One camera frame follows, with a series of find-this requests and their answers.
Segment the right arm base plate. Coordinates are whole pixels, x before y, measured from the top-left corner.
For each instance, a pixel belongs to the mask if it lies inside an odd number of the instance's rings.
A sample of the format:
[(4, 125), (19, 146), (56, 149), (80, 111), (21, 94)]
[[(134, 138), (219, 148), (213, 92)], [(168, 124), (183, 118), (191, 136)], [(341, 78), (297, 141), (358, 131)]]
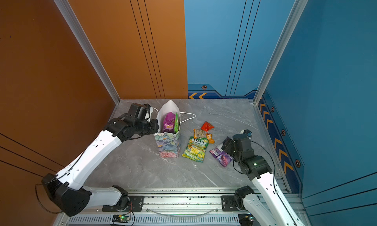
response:
[(221, 196), (221, 205), (224, 212), (245, 211), (240, 197), (236, 195)]

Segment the magenta grape candy bag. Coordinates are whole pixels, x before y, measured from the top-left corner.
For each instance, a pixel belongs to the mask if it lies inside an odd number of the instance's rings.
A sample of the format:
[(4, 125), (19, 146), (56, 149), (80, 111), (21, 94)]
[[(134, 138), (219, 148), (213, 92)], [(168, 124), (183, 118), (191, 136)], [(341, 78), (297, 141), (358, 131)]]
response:
[(176, 114), (173, 112), (167, 113), (163, 121), (163, 133), (175, 133)]

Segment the green Lays chips bag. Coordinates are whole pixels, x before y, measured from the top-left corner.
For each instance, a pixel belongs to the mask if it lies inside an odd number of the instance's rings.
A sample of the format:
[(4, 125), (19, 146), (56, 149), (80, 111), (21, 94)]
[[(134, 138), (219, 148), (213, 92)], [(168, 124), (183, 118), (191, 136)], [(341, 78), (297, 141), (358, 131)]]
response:
[(174, 120), (174, 133), (177, 134), (178, 131), (179, 131), (179, 125), (180, 125), (180, 122), (179, 122), (179, 115), (178, 113), (175, 114), (175, 120)]

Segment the purple white snack bag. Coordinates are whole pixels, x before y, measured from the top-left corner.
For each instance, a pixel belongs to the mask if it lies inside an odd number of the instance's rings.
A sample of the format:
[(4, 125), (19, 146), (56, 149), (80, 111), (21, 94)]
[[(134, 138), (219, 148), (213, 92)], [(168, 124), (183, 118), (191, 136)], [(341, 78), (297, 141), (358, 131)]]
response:
[(233, 158), (222, 150), (222, 145), (213, 148), (210, 153), (224, 168), (233, 161)]

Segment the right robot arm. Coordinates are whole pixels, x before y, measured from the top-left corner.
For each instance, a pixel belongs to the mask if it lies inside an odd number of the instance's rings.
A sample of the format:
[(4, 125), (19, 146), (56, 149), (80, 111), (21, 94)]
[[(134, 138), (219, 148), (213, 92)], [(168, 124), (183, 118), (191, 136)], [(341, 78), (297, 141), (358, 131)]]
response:
[(304, 226), (277, 183), (276, 167), (271, 168), (264, 157), (254, 153), (251, 144), (256, 142), (251, 136), (249, 130), (244, 130), (227, 137), (221, 149), (239, 165), (241, 174), (257, 188), (267, 206), (250, 186), (244, 186), (235, 190), (233, 208), (249, 212), (261, 226)]

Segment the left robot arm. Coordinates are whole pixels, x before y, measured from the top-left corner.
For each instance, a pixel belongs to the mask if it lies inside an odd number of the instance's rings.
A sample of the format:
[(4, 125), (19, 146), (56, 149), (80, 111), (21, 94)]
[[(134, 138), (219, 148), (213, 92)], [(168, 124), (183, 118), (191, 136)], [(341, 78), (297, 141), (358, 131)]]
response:
[(49, 199), (67, 216), (75, 216), (87, 208), (110, 207), (125, 210), (129, 194), (120, 186), (93, 188), (85, 186), (87, 178), (98, 165), (123, 142), (153, 135), (159, 130), (152, 119), (154, 108), (133, 103), (128, 112), (110, 120), (94, 141), (74, 161), (55, 175), (47, 174), (41, 185)]

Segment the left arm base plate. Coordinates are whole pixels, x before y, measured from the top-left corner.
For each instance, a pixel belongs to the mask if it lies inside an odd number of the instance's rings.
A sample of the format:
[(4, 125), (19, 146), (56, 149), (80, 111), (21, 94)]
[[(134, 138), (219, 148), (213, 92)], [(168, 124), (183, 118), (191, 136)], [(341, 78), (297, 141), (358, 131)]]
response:
[(105, 205), (102, 208), (103, 212), (141, 212), (144, 205), (144, 196), (127, 196), (122, 197), (121, 200), (113, 206)]

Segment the floral white paper bag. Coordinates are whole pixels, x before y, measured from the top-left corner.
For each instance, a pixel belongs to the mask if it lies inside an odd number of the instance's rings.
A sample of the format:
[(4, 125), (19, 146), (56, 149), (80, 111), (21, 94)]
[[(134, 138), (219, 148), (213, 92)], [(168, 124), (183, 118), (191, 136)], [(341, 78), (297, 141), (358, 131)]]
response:
[[(157, 108), (154, 108), (154, 110), (157, 112), (156, 119), (159, 125), (158, 132), (154, 134), (159, 154), (162, 158), (178, 158), (180, 151), (181, 125), (186, 121), (196, 118), (196, 115), (193, 113), (181, 112), (172, 100), (167, 101), (160, 110)], [(163, 121), (169, 112), (178, 113), (179, 115), (180, 125), (177, 134), (163, 133)]]

